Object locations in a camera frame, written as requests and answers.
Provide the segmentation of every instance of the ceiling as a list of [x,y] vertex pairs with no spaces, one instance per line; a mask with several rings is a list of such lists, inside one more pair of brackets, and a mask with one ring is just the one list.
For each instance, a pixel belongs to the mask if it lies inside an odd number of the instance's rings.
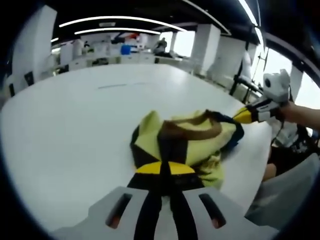
[[[230,30],[232,37],[246,40],[251,26],[246,12],[242,8],[239,0],[190,0],[201,9],[206,10],[211,16],[216,18],[223,26]],[[245,0],[253,12],[256,19],[259,18],[257,0]],[[319,59],[315,52],[320,51],[320,36],[317,33],[319,27],[313,23],[320,23],[318,10],[313,6],[313,0],[258,0],[260,7],[262,32],[268,32],[284,40],[297,50],[307,56],[318,68]],[[179,23],[199,23],[214,24],[221,29],[221,33],[226,31],[214,22],[206,14],[194,8],[184,0],[118,0],[101,1],[90,0],[84,3],[79,0],[30,0],[22,1],[20,7],[15,7],[14,1],[9,1],[11,7],[7,7],[8,14],[12,11],[14,18],[9,24],[7,36],[4,42],[7,44],[1,49],[1,53],[6,52],[12,46],[13,39],[28,16],[35,11],[40,4],[47,4],[57,10],[57,18],[53,31],[53,38],[59,37],[59,42],[78,38],[74,32],[99,28],[101,22],[115,22],[115,27],[137,28],[152,30],[160,25],[137,20],[112,19],[112,20],[92,20],[59,27],[60,24],[97,16],[130,16],[152,19],[169,24]],[[195,25],[184,26],[184,29],[195,30]],[[172,28],[161,31],[172,31]],[[257,42],[256,37],[251,38],[252,42]]]

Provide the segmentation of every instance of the office desk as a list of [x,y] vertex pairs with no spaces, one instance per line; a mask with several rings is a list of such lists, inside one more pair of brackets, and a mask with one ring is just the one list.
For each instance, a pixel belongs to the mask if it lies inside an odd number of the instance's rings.
[[[46,230],[73,226],[135,167],[133,130],[151,110],[161,118],[210,109],[233,116],[243,104],[162,64],[114,64],[66,72],[19,92],[3,107],[5,164],[26,208]],[[243,126],[223,160],[221,192],[249,209],[267,165],[271,128]]]

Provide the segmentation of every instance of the yellow garment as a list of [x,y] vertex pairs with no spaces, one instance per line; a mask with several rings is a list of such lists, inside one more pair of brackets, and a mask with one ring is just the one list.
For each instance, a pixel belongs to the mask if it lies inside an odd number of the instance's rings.
[[[185,120],[202,115],[203,112],[196,111],[189,116],[173,116],[172,120]],[[156,111],[151,111],[146,115],[139,125],[139,136],[135,141],[135,145],[143,149],[145,152],[161,161],[157,135],[161,129],[163,121],[160,120]],[[201,178],[204,186],[213,186],[220,188],[224,179],[224,172],[220,161],[220,149],[225,146],[232,138],[236,131],[236,126],[227,122],[219,122],[221,132],[209,139],[189,140],[187,144],[187,154],[185,164],[193,167],[201,161],[209,158],[208,161],[202,163],[197,169],[203,173],[198,176]],[[177,126],[193,131],[206,131],[213,127],[209,119],[200,124],[194,125],[189,122],[176,124]]]
[[[168,163],[169,163],[169,167],[172,175],[195,173],[195,170],[193,170],[191,167],[185,164],[181,164],[173,161],[169,161]],[[160,167],[161,167],[161,163],[160,161],[157,161],[154,163],[143,165],[142,167],[136,170],[136,173],[137,174],[160,174]]]

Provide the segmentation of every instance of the white chair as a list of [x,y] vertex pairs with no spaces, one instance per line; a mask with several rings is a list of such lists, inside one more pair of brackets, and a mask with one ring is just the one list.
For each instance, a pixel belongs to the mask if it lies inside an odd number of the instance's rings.
[[314,153],[291,170],[263,182],[245,217],[258,226],[280,230],[299,210],[319,167],[319,157]]

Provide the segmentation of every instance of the white pillar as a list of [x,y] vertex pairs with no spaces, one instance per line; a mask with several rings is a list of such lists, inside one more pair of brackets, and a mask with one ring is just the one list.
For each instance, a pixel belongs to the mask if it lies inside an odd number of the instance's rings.
[[301,82],[302,82],[302,77],[303,77],[303,72],[298,70],[294,65],[292,65],[291,73],[290,73],[290,86],[291,86],[291,93],[292,93],[292,98],[295,101],[298,92],[301,87]]
[[176,39],[177,39],[177,32],[174,32],[171,39],[170,51],[174,50]]
[[40,80],[46,58],[51,54],[51,39],[57,12],[48,6],[37,10],[25,23],[14,44],[12,74],[15,91],[27,87],[24,75],[33,71],[34,82]]
[[196,72],[206,75],[215,62],[221,31],[212,24],[199,24],[194,37],[191,60]]

